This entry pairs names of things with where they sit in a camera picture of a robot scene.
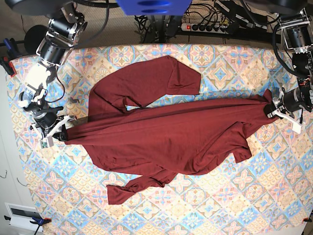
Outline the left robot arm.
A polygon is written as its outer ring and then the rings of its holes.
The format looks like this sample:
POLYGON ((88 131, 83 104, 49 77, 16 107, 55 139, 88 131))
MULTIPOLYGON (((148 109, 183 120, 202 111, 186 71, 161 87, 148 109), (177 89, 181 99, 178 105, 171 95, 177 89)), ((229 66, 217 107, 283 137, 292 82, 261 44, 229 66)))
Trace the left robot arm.
POLYGON ((272 47, 276 59, 290 74, 296 76, 298 87, 285 91, 279 90, 279 96, 272 99, 264 108, 268 118, 285 118, 292 123, 292 130, 301 133, 305 126, 303 118, 295 119, 294 112, 313 110, 313 30, 311 18, 306 9, 306 0, 250 0, 257 9, 275 13, 277 18, 272 32, 272 47), (278 53, 276 33, 281 31, 284 45, 292 50, 292 66, 289 67, 278 53))

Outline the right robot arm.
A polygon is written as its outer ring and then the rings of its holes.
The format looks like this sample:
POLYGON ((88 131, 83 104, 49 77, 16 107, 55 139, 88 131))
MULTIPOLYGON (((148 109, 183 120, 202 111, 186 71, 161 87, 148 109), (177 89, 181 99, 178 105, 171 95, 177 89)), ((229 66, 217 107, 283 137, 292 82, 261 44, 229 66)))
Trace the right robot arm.
POLYGON ((18 105, 35 120, 30 129, 37 133, 41 148, 49 148, 53 146, 54 139, 67 139, 66 123, 76 117, 58 116, 63 107, 50 107, 45 99, 48 84, 58 79, 57 68, 77 45, 87 22, 84 15, 75 9, 72 0, 7 0, 5 3, 20 14, 49 18, 47 31, 36 49, 40 59, 28 72, 25 90, 18 100, 18 105))

